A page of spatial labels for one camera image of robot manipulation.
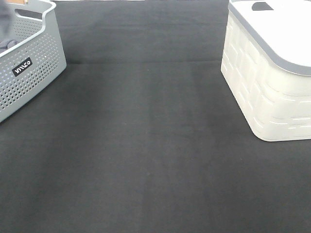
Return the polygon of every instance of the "perforated basket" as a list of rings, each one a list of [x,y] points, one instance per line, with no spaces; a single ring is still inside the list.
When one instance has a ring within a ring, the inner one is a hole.
[[[29,0],[26,4],[8,5],[14,15],[8,37],[20,43],[0,53],[0,122],[31,100],[66,68],[54,12],[56,4]],[[40,13],[42,18],[22,16],[20,10]]]

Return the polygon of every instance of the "white storage box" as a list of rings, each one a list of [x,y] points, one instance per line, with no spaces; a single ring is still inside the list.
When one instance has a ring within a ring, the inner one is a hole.
[[[46,0],[9,3],[14,15],[8,38],[19,44],[0,54],[0,122],[44,89],[66,67],[54,8]],[[42,18],[22,16],[19,10]]]
[[[221,71],[253,133],[311,139],[311,1],[230,0]]]

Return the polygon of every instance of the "black label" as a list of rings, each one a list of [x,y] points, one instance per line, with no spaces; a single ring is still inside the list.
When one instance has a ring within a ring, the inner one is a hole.
[[[17,67],[15,67],[14,69],[12,69],[15,77],[17,77],[18,75],[20,75],[22,72],[24,72],[25,70],[27,70],[29,67],[31,67],[31,65],[33,64],[33,62],[31,61],[30,57],[27,58],[25,61],[23,61],[21,64],[19,64]]]

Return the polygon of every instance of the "gray cloth inside basket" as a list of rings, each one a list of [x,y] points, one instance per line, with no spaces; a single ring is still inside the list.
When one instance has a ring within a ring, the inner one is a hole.
[[[4,40],[0,42],[0,53],[10,49],[11,47],[17,45],[18,43],[19,42],[17,40],[13,40],[13,39]]]
[[[4,0],[0,0],[0,41],[4,40],[9,32],[12,16]]]

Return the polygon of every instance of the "plastic bin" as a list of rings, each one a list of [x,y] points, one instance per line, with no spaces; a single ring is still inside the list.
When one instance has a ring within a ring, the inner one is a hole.
[[[230,0],[221,71],[265,141],[311,138],[311,1]]]
[[[10,39],[20,41],[0,54],[0,122],[37,95],[65,68],[66,60],[55,17],[56,4],[29,0],[9,3],[15,16]],[[19,10],[42,13],[42,19]]]

